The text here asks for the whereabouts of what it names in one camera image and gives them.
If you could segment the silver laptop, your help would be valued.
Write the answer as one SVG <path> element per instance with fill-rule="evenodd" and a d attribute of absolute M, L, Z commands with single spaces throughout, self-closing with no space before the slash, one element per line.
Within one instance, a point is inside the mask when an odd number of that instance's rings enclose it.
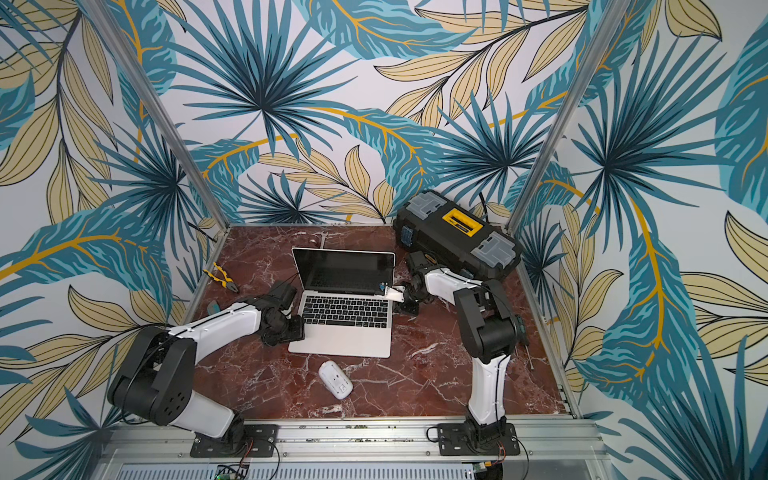
<path fill-rule="evenodd" d="M 294 247 L 303 293 L 305 336 L 294 354 L 388 358 L 391 354 L 393 252 Z"/>

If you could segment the white wireless mouse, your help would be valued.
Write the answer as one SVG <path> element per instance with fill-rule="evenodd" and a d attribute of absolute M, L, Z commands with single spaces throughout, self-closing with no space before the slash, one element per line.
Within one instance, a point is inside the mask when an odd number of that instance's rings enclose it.
<path fill-rule="evenodd" d="M 353 383 L 333 360 L 325 361 L 318 370 L 318 376 L 326 389 L 337 399 L 347 398 L 353 391 Z"/>

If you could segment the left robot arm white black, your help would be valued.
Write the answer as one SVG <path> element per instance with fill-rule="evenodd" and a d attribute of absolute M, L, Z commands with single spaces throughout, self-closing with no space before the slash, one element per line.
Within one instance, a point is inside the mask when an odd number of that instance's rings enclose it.
<path fill-rule="evenodd" d="M 266 346 L 302 340 L 304 320 L 292 312 L 296 294 L 291 283 L 277 282 L 263 295 L 243 298 L 193 323 L 143 328 L 108 389 L 108 401 L 158 426 L 241 443 L 242 416 L 194 391 L 195 368 L 241 338 L 256 336 Z"/>

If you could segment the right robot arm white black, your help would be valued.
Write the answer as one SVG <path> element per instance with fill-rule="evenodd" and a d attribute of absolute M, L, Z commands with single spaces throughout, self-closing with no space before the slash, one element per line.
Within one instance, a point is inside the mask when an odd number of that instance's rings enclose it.
<path fill-rule="evenodd" d="M 505 375 L 509 361 L 526 337 L 524 324 L 509 305 L 497 280 L 463 277 L 416 251 L 406 255 L 410 281 L 401 306 L 414 314 L 434 298 L 455 307 L 462 344 L 472 358 L 472 386 L 465 431 L 473 448 L 503 438 Z"/>

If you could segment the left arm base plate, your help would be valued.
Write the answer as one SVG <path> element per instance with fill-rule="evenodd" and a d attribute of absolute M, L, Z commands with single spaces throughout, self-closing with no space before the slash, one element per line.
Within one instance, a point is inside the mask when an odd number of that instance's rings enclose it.
<path fill-rule="evenodd" d="M 275 453 L 276 424 L 242 424 L 221 438 L 196 433 L 192 458 L 271 458 Z"/>

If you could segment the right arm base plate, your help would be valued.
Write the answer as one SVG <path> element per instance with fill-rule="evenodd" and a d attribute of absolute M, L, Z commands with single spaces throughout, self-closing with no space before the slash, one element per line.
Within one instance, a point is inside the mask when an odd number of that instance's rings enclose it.
<path fill-rule="evenodd" d="M 481 426 L 472 419 L 436 426 L 441 456 L 517 456 L 521 453 L 514 426 L 502 418 Z"/>

